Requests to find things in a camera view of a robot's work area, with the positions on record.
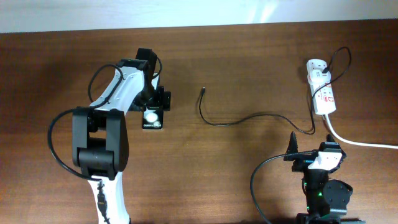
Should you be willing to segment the black smartphone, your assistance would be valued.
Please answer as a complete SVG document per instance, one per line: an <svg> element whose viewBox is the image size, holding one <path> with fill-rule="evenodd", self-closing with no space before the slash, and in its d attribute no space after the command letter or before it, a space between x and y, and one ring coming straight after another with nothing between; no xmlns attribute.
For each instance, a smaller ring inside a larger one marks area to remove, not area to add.
<svg viewBox="0 0 398 224"><path fill-rule="evenodd" d="M161 130L163 128L164 111L147 109L143 112L142 129Z"/></svg>

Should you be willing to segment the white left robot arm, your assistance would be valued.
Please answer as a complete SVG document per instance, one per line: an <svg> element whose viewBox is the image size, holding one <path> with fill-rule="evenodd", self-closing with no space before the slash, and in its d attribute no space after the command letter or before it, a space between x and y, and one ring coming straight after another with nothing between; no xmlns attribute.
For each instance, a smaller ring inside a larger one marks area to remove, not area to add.
<svg viewBox="0 0 398 224"><path fill-rule="evenodd" d="M139 48L135 58L123 58L114 78L88 108L72 116L72 159L87 178L95 197L99 223L130 223L123 195L123 172L129 158L126 114L142 113L144 130L161 130L170 110L171 93L159 84L160 58Z"/></svg>

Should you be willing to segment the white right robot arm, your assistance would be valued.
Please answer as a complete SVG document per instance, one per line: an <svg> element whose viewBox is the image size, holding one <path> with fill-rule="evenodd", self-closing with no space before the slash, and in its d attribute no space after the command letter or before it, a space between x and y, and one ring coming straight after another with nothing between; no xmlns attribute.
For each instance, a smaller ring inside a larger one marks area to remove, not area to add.
<svg viewBox="0 0 398 224"><path fill-rule="evenodd" d="M358 218L344 219L353 188L346 182L331 179L340 168L346 153L331 135L318 149L298 150L295 133L290 134L284 161L292 161L292 172L303 174L302 190L307 213L298 213L295 223L364 223Z"/></svg>

